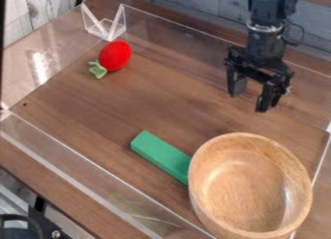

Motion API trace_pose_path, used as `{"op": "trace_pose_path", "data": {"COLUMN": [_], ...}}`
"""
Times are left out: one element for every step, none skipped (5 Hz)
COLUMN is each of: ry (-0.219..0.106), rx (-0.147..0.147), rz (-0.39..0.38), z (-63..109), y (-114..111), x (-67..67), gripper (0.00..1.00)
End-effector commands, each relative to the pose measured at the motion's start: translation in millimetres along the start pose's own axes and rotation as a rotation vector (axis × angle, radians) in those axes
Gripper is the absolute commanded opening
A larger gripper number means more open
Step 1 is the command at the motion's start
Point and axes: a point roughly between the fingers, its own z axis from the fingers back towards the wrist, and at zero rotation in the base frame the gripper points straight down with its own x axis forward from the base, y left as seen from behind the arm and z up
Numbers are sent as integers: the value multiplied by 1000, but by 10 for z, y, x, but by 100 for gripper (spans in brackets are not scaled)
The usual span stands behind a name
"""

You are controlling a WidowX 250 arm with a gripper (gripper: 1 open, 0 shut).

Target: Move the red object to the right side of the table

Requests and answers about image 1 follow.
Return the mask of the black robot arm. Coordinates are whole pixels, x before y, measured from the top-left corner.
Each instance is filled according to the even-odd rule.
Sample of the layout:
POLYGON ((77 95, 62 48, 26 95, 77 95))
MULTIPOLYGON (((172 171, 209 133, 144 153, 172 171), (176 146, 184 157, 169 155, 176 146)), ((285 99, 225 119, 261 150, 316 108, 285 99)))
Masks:
POLYGON ((296 12, 297 0, 248 0, 248 38, 244 47, 226 47, 226 92, 234 97, 245 91, 246 79, 262 84, 256 112, 266 112, 288 93, 294 72, 282 62, 285 46, 296 45, 284 36, 296 12))

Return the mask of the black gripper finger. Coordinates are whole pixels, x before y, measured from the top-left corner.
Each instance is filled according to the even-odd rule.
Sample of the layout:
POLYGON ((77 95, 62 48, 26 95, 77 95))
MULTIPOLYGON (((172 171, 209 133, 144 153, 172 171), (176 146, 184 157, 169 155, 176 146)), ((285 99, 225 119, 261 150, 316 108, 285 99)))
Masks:
POLYGON ((266 112, 272 107, 276 106, 281 97, 280 87, 270 81, 262 85, 262 93, 257 97, 256 112, 266 112))
POLYGON ((234 97, 245 91, 246 75, 232 65, 226 66, 226 92, 234 97))

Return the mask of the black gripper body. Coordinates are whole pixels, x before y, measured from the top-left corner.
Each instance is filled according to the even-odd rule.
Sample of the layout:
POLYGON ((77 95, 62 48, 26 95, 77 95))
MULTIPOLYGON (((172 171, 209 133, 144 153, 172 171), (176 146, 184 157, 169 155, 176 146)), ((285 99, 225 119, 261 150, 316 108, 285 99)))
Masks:
POLYGON ((265 84, 268 81, 273 82, 281 89, 281 95, 288 93, 290 78, 294 72, 281 59, 270 58, 266 61, 258 62, 248 55, 244 47, 229 45, 226 47, 224 64, 226 70, 228 65, 232 65, 244 72, 246 77, 254 79, 261 84, 265 84))

